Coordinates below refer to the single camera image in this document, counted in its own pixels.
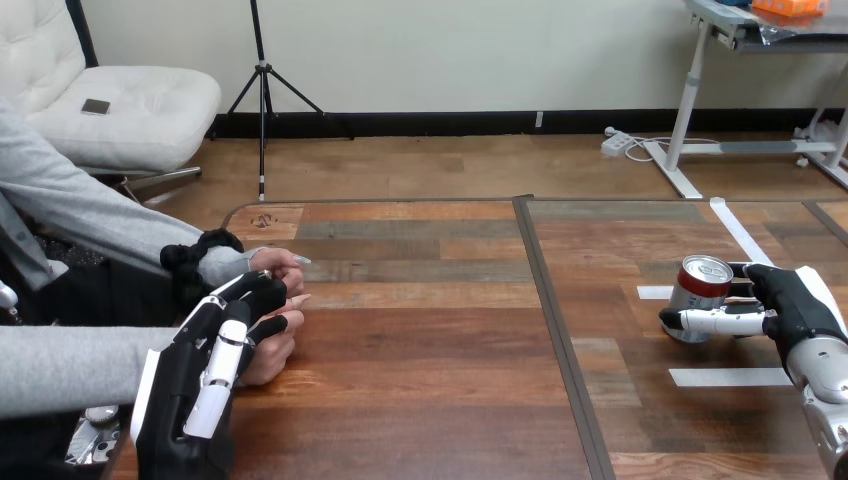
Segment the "person's hand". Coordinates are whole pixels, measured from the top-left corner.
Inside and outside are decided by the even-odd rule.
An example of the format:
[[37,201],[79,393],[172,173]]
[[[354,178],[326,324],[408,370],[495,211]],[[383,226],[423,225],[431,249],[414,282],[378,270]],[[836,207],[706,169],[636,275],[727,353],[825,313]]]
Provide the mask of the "person's hand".
[[283,371],[289,356],[295,348],[294,335],[304,324],[302,307],[312,297],[302,294],[288,299],[285,305],[260,318],[259,324],[272,321],[276,316],[284,317],[287,328],[263,339],[254,350],[254,357],[246,370],[239,376],[239,382],[245,386],[261,386],[272,381]]
[[252,271],[268,271],[281,280],[287,287],[287,297],[293,298],[305,293],[305,276],[300,256],[283,248],[260,248],[249,260]]

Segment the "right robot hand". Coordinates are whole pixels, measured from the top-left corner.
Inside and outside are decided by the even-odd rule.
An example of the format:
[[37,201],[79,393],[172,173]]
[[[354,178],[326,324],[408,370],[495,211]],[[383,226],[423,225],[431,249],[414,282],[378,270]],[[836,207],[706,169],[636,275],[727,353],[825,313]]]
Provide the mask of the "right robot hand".
[[839,307],[815,269],[789,270],[756,262],[731,262],[729,268],[735,278],[747,281],[732,283],[728,295],[754,298],[759,302],[756,309],[664,308],[658,314],[662,324],[686,332],[766,336],[774,342],[783,366],[804,340],[828,336],[847,341]]

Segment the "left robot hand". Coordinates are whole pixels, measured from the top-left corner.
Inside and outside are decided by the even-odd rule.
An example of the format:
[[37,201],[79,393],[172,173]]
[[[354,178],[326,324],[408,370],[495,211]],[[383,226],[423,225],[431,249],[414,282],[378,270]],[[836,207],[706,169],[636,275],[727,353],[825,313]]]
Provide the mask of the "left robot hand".
[[284,331],[263,321],[286,302],[269,271],[239,275],[203,297],[167,347],[147,353],[130,434],[141,479],[225,479],[234,464],[232,394],[258,343]]

